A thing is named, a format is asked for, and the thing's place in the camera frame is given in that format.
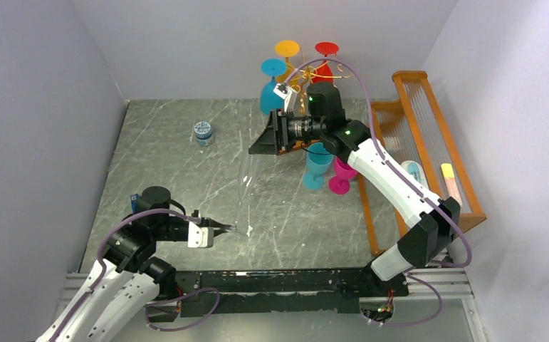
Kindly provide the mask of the dark blue wine glass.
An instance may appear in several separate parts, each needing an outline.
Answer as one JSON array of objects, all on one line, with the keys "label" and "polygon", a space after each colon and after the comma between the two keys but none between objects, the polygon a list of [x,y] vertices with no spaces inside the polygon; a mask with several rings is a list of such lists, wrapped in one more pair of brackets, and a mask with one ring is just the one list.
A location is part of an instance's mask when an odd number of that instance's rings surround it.
[{"label": "dark blue wine glass", "polygon": [[269,116],[271,111],[284,106],[284,99],[276,95],[274,89],[278,84],[276,78],[282,76],[286,71],[287,65],[281,59],[269,58],[261,64],[261,72],[270,78],[262,88],[259,97],[260,111],[266,116]]}]

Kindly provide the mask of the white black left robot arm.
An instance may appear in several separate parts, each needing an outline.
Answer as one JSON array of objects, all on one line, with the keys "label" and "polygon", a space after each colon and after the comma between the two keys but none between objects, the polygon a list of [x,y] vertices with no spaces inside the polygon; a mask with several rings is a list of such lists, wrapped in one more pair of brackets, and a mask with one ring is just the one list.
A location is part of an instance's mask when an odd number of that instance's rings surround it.
[{"label": "white black left robot arm", "polygon": [[138,311],[180,304],[203,292],[186,292],[177,270],[155,256],[158,242],[206,249],[234,230],[198,211],[190,215],[168,189],[151,186],[132,201],[126,216],[101,240],[83,285],[39,341],[108,341]]}]

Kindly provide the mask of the clear wine glass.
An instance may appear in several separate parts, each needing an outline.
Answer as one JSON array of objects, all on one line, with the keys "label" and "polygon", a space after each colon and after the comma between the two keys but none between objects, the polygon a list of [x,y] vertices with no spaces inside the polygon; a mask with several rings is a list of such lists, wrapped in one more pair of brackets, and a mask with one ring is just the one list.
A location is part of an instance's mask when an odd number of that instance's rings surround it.
[{"label": "clear wine glass", "polygon": [[243,154],[237,177],[238,203],[236,207],[235,228],[246,235],[249,231],[249,197],[259,178],[262,155]]}]

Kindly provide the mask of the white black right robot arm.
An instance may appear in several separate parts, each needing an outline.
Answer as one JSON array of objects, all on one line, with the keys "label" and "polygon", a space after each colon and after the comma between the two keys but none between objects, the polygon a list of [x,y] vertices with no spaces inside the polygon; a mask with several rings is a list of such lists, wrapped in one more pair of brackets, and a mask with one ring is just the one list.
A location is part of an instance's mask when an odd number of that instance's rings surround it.
[{"label": "white black right robot arm", "polygon": [[308,86],[308,115],[294,116],[297,93],[277,83],[273,94],[283,108],[271,112],[265,130],[249,148],[251,155],[280,155],[298,142],[319,140],[366,180],[400,213],[408,232],[369,263],[363,279],[366,291],[383,294],[396,275],[426,266],[459,233],[461,206],[453,197],[439,195],[417,182],[382,146],[366,124],[345,115],[340,92],[332,83]]}]

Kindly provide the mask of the pink wine glass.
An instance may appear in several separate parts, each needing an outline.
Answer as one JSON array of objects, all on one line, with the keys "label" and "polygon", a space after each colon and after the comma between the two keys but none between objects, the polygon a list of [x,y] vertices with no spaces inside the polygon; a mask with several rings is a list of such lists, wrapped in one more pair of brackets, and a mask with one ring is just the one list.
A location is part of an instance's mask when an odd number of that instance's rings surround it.
[{"label": "pink wine glass", "polygon": [[336,157],[333,163],[334,176],[330,178],[328,187],[336,195],[345,195],[349,192],[350,181],[354,179],[358,172],[347,163]]}]

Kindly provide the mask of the light blue wine glass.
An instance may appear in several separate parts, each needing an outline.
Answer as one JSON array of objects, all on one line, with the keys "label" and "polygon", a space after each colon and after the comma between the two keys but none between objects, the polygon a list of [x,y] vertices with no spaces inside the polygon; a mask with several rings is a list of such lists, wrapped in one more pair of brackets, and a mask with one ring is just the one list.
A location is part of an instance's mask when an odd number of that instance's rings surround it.
[{"label": "light blue wine glass", "polygon": [[302,181],[307,189],[316,191],[324,186],[324,174],[329,170],[334,155],[330,154],[321,142],[310,145],[305,151],[307,171]]}]

